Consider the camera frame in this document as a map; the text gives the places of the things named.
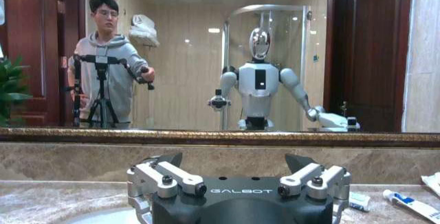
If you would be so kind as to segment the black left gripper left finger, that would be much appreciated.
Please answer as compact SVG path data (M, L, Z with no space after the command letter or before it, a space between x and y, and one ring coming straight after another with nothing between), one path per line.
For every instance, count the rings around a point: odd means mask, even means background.
M203 179L179 168L181 160L179 152L162 154L142 159L126 170L127 204L134 208L138 223L151 223L151 194L167 199L181 189L186 195L202 198Z

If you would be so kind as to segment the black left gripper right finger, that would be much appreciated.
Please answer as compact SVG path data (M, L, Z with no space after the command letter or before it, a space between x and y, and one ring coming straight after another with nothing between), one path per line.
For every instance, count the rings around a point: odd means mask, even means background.
M286 199L305 192L313 200L330 196L331 223L339 223L349 202L350 172L335 165L325 168L311 158L290 153L283 155L283 159L291 174L278 180L278 195Z

